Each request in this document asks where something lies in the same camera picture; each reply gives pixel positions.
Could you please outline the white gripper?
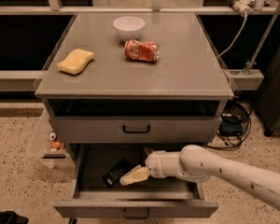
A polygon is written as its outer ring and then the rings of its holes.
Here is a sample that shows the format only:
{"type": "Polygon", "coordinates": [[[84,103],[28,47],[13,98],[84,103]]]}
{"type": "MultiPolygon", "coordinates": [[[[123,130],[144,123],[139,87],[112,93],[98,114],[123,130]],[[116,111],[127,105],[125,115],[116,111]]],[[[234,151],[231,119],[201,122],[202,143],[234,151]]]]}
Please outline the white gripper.
{"type": "Polygon", "coordinates": [[[119,180],[122,186],[145,181],[149,178],[149,174],[154,178],[179,177],[181,173],[179,152],[155,151],[150,147],[144,147],[144,151],[148,156],[146,167],[135,166],[119,180]]]}

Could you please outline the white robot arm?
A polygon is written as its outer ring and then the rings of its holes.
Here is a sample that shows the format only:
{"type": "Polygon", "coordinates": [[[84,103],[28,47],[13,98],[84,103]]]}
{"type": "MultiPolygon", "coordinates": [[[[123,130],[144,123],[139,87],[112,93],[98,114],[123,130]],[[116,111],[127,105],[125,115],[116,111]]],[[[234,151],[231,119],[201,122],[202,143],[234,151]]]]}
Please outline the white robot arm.
{"type": "Polygon", "coordinates": [[[147,149],[145,165],[132,168],[120,180],[122,186],[153,178],[175,177],[202,183],[220,178],[280,211],[280,174],[222,158],[204,147],[188,145],[181,151],[147,149]]]}

